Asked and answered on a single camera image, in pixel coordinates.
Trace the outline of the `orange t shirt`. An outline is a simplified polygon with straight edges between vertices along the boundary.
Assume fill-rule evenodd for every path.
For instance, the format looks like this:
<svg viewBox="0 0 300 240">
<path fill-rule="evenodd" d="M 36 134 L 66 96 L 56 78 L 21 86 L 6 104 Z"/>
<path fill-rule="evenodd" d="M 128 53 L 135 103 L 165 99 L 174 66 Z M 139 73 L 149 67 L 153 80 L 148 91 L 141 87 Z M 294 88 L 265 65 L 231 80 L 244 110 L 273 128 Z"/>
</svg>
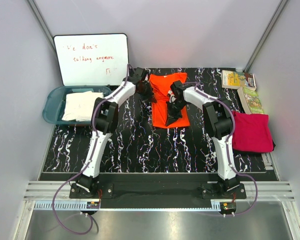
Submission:
<svg viewBox="0 0 300 240">
<path fill-rule="evenodd" d="M 168 92 L 171 90 L 171 85 L 175 81 L 181 81 L 185 83 L 188 74 L 186 72 L 173 73 L 168 75 L 154 75 L 149 76 L 149 82 L 152 87 L 154 98 L 156 103 L 152 103 L 152 124 L 157 128 L 183 128 L 189 127 L 190 122 L 188 119 L 187 109 L 184 107 L 181 110 L 182 118 L 179 118 L 176 122 L 166 126 L 168 117 L 167 102 L 169 101 Z"/>
</svg>

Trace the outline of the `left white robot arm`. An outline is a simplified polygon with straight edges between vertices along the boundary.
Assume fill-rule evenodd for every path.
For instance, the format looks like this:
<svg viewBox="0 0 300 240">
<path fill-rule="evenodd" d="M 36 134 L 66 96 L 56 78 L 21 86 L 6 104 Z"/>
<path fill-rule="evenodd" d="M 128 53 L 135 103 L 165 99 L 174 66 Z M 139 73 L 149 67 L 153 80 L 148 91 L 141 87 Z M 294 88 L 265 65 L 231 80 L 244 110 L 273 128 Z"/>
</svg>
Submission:
<svg viewBox="0 0 300 240">
<path fill-rule="evenodd" d="M 132 68 L 127 65 L 127 75 L 119 87 L 105 98 L 98 97 L 94 102 L 91 126 L 92 135 L 88 154 L 81 171 L 75 178 L 75 184 L 87 198 L 98 193 L 100 165 L 108 139 L 112 136 L 119 122 L 120 106 L 135 94 L 145 101 L 155 103 L 154 93 L 149 82 L 149 71 L 145 68 Z"/>
</svg>

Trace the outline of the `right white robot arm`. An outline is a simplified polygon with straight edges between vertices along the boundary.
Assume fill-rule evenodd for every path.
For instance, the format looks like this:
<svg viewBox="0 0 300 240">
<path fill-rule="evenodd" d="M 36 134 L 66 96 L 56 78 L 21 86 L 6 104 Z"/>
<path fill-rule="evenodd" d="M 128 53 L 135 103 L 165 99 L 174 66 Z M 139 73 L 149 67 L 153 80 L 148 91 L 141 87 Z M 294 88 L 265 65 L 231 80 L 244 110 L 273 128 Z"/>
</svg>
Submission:
<svg viewBox="0 0 300 240">
<path fill-rule="evenodd" d="M 187 104 L 202 110 L 204 130 L 213 141 L 218 164 L 219 180 L 210 194 L 229 198 L 240 186 L 232 147 L 235 120 L 229 102 L 199 90 L 194 82 L 182 83 L 179 80 L 171 84 L 167 95 L 167 127 L 182 118 L 182 110 Z"/>
</svg>

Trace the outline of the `yellow paperback book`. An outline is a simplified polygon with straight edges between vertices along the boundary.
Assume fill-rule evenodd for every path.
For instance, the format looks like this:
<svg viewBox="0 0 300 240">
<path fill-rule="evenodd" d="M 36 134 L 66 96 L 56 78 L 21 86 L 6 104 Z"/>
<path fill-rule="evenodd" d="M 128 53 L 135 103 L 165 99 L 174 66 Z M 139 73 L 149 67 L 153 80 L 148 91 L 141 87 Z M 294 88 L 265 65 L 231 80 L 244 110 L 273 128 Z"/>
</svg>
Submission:
<svg viewBox="0 0 300 240">
<path fill-rule="evenodd" d="M 221 86 L 226 89 L 238 90 L 240 87 L 246 87 L 252 91 L 257 89 L 255 76 L 251 73 L 223 70 L 221 78 Z"/>
</svg>

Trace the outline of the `white t shirt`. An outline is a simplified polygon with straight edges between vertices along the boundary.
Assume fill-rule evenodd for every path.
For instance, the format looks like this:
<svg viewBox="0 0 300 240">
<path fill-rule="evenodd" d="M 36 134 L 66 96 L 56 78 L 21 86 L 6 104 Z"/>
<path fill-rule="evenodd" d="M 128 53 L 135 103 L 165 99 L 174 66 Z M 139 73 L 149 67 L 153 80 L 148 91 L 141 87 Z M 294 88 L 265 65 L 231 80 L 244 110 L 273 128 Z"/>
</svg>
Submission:
<svg viewBox="0 0 300 240">
<path fill-rule="evenodd" d="M 62 121 L 90 122 L 97 98 L 104 98 L 102 92 L 76 92 L 66 95 Z"/>
</svg>

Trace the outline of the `white whiteboard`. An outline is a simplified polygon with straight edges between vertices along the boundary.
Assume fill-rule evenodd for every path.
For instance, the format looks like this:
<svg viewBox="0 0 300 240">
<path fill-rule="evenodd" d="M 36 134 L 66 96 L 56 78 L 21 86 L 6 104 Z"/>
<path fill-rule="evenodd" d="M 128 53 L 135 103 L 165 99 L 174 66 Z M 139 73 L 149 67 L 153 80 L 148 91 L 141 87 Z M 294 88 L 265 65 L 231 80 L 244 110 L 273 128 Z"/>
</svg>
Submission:
<svg viewBox="0 0 300 240">
<path fill-rule="evenodd" d="M 124 33 L 56 35 L 53 42 L 64 86 L 118 86 L 126 77 Z"/>
</svg>

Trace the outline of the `green paperback book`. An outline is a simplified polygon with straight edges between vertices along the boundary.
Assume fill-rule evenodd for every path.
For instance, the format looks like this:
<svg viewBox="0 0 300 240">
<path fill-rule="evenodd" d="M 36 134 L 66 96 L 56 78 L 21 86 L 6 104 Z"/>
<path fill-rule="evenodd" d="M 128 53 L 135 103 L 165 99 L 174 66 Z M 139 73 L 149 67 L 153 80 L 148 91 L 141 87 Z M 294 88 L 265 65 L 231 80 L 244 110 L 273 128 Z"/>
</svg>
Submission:
<svg viewBox="0 0 300 240">
<path fill-rule="evenodd" d="M 264 114 L 264 110 L 256 91 L 247 87 L 240 87 L 237 90 L 241 105 L 246 114 Z"/>
</svg>

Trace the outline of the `magenta folded t shirt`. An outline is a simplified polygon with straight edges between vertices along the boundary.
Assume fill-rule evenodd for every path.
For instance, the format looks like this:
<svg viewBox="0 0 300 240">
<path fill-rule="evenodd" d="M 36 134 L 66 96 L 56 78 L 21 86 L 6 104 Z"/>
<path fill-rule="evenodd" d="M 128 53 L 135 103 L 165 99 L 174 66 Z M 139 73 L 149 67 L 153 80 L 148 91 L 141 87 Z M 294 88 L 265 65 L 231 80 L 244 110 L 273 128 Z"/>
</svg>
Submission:
<svg viewBox="0 0 300 240">
<path fill-rule="evenodd" d="M 235 129 L 232 147 L 247 152 L 266 152 L 273 149 L 273 138 L 267 114 L 233 112 Z"/>
</svg>

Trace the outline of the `teal plastic bin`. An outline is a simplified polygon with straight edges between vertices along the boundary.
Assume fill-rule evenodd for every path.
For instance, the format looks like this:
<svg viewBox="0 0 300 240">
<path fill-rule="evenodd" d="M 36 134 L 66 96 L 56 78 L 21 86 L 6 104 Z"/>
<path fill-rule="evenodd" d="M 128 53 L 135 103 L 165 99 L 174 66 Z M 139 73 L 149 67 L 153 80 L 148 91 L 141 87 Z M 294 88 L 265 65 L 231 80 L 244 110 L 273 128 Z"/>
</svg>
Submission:
<svg viewBox="0 0 300 240">
<path fill-rule="evenodd" d="M 45 107 L 42 111 L 43 119 L 50 124 L 54 125 L 90 125 L 91 121 L 63 121 L 62 117 L 66 108 L 66 96 L 73 93 L 84 93 L 92 91 L 94 93 L 103 93 L 104 98 L 112 93 L 111 89 L 107 86 L 61 86 L 51 91 L 47 97 Z"/>
</svg>

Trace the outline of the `right connector box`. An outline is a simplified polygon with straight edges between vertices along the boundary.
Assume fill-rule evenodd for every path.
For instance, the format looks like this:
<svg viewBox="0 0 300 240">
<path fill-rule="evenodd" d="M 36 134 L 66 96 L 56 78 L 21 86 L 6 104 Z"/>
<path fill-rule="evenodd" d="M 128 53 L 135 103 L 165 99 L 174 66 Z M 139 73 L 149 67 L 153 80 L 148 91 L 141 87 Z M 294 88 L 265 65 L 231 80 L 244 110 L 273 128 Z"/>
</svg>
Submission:
<svg viewBox="0 0 300 240">
<path fill-rule="evenodd" d="M 227 215 L 235 216 L 237 210 L 237 203 L 235 201 L 222 202 L 220 204 L 220 214 L 225 218 Z"/>
</svg>

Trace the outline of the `connector box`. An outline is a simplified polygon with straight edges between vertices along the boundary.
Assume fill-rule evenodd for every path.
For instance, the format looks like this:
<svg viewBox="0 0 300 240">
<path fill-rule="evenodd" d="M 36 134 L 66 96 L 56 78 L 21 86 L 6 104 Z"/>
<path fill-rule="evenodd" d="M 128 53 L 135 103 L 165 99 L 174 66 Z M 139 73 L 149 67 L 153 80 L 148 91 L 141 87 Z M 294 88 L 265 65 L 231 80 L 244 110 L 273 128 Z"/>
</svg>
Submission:
<svg viewBox="0 0 300 240">
<path fill-rule="evenodd" d="M 86 203 L 86 208 L 87 209 L 99 209 L 100 208 L 100 201 L 88 201 Z"/>
<path fill-rule="evenodd" d="M 235 201 L 222 202 L 220 204 L 220 214 L 225 218 L 227 215 L 235 216 L 237 210 L 237 203 Z"/>
</svg>

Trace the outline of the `left connector box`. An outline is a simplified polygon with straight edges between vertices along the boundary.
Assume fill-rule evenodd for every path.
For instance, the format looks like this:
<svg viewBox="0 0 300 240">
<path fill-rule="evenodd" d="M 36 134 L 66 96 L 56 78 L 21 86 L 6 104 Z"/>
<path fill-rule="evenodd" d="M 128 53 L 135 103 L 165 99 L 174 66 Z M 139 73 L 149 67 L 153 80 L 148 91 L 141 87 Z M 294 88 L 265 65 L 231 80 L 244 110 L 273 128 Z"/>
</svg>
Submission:
<svg viewBox="0 0 300 240">
<path fill-rule="evenodd" d="M 87 209 L 99 209 L 100 208 L 100 201 L 88 201 L 86 203 L 86 208 Z"/>
</svg>

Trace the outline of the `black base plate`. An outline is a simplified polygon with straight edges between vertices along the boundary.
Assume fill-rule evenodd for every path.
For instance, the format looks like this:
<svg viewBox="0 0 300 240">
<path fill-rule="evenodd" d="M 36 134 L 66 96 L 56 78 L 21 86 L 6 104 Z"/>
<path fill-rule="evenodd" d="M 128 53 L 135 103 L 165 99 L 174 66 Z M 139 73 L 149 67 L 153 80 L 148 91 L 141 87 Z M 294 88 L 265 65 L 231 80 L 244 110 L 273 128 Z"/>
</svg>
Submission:
<svg viewBox="0 0 300 240">
<path fill-rule="evenodd" d="M 212 200 L 245 200 L 243 184 L 228 192 L 216 173 L 101 173 L 87 192 L 71 184 L 71 199 L 101 198 L 105 209 L 203 209 Z"/>
</svg>

